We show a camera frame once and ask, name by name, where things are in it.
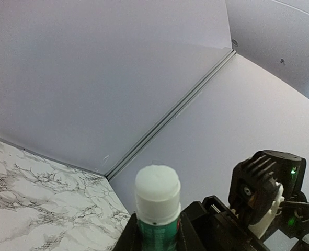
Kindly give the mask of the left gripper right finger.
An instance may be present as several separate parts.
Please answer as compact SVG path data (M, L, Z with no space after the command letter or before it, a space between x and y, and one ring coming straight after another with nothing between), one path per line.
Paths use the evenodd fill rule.
M187 215L180 215L180 227L177 235L177 248L179 251L202 251L205 250L196 231L194 230Z

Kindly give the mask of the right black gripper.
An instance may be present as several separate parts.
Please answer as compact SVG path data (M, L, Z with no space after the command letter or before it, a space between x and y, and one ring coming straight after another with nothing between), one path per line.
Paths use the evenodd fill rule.
M268 250L216 196L194 201L182 212L189 218L205 250Z

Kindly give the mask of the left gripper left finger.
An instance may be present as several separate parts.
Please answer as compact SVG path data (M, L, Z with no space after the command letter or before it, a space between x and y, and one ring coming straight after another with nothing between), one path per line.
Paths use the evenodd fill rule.
M142 251L142 235L136 213L131 215L113 251Z

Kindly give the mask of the white green glue stick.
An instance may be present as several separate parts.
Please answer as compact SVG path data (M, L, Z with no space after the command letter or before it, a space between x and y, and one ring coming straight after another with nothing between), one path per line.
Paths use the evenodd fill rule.
M176 171L150 165L135 178L135 205L143 250L176 250L181 183Z

